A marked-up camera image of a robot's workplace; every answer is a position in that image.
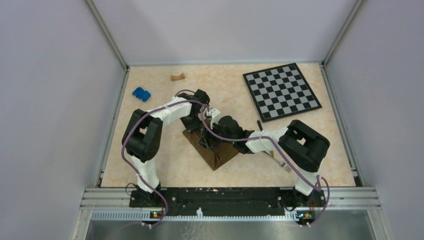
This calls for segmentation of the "brown fabric napkin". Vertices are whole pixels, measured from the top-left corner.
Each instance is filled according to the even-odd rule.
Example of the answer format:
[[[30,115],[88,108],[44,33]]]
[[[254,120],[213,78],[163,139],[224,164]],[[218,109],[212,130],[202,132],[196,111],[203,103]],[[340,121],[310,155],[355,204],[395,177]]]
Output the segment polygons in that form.
[[[213,171],[217,170],[239,154],[231,143],[222,143],[212,149],[204,149],[198,145],[201,129],[206,129],[203,123],[192,132],[188,132],[185,129],[182,134]]]

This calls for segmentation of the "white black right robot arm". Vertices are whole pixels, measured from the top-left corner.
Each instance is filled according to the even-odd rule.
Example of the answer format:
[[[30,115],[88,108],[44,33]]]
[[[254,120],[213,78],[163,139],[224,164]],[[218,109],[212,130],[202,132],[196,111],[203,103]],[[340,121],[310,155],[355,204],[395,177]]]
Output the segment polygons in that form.
[[[274,151],[297,174],[293,200],[299,206],[307,206],[314,198],[313,191],[322,186],[318,175],[330,141],[300,120],[292,120],[287,127],[276,130],[245,130],[229,115],[222,115],[216,108],[202,110],[200,119],[207,132],[205,145],[212,147],[229,143],[241,154]]]

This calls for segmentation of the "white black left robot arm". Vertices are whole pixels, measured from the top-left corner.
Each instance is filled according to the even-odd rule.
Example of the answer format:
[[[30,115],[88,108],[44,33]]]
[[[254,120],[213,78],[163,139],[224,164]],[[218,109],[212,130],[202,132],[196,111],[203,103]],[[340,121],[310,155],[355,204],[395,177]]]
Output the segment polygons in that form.
[[[180,120],[188,132],[198,129],[201,106],[210,103],[208,94],[198,89],[193,94],[179,91],[170,102],[152,110],[136,109],[122,137],[121,156],[138,178],[136,197],[149,207],[160,202],[160,181],[155,167],[163,128]]]

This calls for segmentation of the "small wooden arch block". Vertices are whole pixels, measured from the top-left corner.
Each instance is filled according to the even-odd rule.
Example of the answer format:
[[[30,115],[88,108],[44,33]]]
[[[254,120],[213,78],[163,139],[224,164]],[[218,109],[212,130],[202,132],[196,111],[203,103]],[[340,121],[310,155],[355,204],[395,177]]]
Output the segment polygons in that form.
[[[172,82],[184,80],[185,78],[186,78],[186,76],[185,76],[184,73],[181,73],[180,75],[171,75],[170,76],[170,79],[171,79]]]

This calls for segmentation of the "blue toy car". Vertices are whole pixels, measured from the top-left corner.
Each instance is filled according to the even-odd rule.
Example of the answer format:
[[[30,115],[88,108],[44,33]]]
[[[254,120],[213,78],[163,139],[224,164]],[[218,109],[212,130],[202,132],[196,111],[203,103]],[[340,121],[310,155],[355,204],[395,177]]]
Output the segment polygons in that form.
[[[151,98],[151,93],[142,87],[137,87],[133,92],[132,95],[141,100],[142,102],[146,102]]]

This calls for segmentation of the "silver metal fork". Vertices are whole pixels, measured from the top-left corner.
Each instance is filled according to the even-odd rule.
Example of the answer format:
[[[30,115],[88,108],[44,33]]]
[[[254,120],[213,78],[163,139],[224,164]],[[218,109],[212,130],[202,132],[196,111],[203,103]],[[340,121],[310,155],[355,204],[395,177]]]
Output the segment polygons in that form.
[[[270,159],[274,160],[287,173],[290,173],[292,171],[292,169],[289,167],[289,165],[286,162],[276,159],[273,155],[271,155],[270,152],[262,151],[262,153],[268,156]]]

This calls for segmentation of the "black white checkerboard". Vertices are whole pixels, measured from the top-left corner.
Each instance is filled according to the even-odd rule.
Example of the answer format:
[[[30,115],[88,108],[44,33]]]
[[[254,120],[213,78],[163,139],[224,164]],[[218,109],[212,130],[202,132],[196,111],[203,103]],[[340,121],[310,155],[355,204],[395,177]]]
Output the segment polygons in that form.
[[[264,123],[322,108],[295,62],[244,73],[242,77]]]

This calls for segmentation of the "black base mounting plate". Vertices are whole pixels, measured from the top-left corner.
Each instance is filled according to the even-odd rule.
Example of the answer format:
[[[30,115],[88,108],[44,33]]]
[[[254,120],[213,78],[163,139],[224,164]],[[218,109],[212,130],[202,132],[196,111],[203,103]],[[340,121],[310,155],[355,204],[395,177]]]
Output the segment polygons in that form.
[[[291,187],[168,187],[159,193],[133,190],[129,206],[159,209],[170,217],[197,210],[206,217],[265,217],[323,207],[325,200],[323,191],[306,196]]]

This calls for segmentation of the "green wooden handled knife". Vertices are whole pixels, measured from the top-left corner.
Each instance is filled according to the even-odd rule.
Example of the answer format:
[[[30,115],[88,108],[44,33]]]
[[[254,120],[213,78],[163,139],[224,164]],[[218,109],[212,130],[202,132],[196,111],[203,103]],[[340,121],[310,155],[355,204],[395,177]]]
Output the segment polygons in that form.
[[[258,125],[258,127],[259,127],[259,130],[260,130],[261,132],[263,132],[263,131],[264,131],[264,128],[263,128],[263,126],[262,126],[262,124],[261,124],[261,121],[260,121],[260,120],[257,120],[256,122],[257,122],[257,125]],[[272,159],[274,159],[274,158],[275,158],[275,155],[274,155],[274,151],[273,151],[273,150],[266,150],[266,151],[262,151],[262,153],[263,153],[263,154],[265,154],[265,155],[267,155],[268,157],[270,157],[270,158],[272,158]]]

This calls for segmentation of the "aluminium frame rail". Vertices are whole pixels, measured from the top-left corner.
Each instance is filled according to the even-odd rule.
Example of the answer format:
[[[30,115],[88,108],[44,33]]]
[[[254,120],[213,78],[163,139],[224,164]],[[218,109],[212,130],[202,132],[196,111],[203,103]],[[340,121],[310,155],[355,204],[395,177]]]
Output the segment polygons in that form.
[[[323,207],[305,207],[286,213],[283,216],[204,216],[200,209],[194,215],[167,216],[157,208],[133,208],[129,206],[133,188],[88,188],[85,190],[80,208],[91,212],[93,220],[142,221],[147,223],[163,221],[293,221],[312,220],[319,211],[333,210],[372,210],[381,204],[377,192],[372,187],[330,187],[323,188],[325,203]]]

